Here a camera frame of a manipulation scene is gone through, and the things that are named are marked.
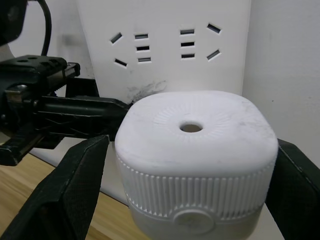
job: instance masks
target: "socket hole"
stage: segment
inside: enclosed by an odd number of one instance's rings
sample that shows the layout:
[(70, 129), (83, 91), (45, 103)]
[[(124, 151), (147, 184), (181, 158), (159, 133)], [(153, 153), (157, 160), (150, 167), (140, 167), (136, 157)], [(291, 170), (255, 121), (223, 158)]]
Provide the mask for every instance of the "socket hole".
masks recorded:
[(194, 41), (189, 41), (189, 42), (181, 42), (181, 47), (185, 48), (185, 47), (194, 47), (195, 46), (195, 42)]
[(217, 51), (214, 51), (213, 53), (211, 53), (209, 56), (207, 56), (206, 58), (208, 59), (208, 61), (211, 61), (214, 57), (217, 57), (218, 55), (220, 55), (221, 52), (219, 51), (219, 49)]
[(54, 63), (54, 64), (59, 64), (59, 62), (56, 59), (50, 59), (49, 61)]
[(138, 58), (139, 63), (151, 63), (151, 57), (141, 57)]
[(189, 34), (195, 34), (195, 30), (194, 29), (180, 30), (180, 35), (189, 35)]
[(115, 59), (114, 63), (124, 68), (127, 68), (128, 65), (127, 63), (125, 63), (124, 61), (120, 61), (119, 59)]
[(41, 65), (45, 66), (45, 67), (48, 67), (50, 66), (50, 63), (46, 62), (46, 61), (43, 61), (43, 62), (40, 62)]
[(136, 47), (136, 51), (137, 52), (140, 52), (140, 51), (148, 51), (150, 50), (150, 47), (149, 46), (137, 46)]
[(212, 25), (212, 24), (210, 24), (210, 23), (208, 24), (207, 28), (210, 29), (211, 31), (214, 31), (214, 32), (217, 33), (217, 34), (219, 34), (220, 31), (221, 31), (220, 28), (218, 28), (218, 27), (216, 27), (216, 26), (214, 26), (214, 25)]
[(194, 53), (182, 54), (181, 58), (182, 59), (194, 59), (195, 58), (195, 54)]
[(148, 33), (145, 33), (145, 34), (136, 34), (134, 35), (135, 39), (136, 40), (139, 40), (139, 39), (148, 39), (149, 38), (149, 35)]
[(201, 131), (203, 128), (202, 126), (198, 125), (198, 124), (183, 124), (182, 126), (180, 126), (180, 130), (185, 132), (185, 133), (196, 133)]
[(114, 35), (111, 39), (110, 42), (112, 44), (115, 44), (118, 40), (120, 40), (122, 38), (122, 34), (121, 32), (117, 33), (116, 35)]

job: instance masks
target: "electrical outlet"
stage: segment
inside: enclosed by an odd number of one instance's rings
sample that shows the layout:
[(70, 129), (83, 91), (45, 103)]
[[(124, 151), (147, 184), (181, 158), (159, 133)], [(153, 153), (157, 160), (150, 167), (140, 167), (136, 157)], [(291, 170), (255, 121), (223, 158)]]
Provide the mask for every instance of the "electrical outlet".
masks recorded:
[(103, 97), (241, 94), (250, 0), (77, 0)]

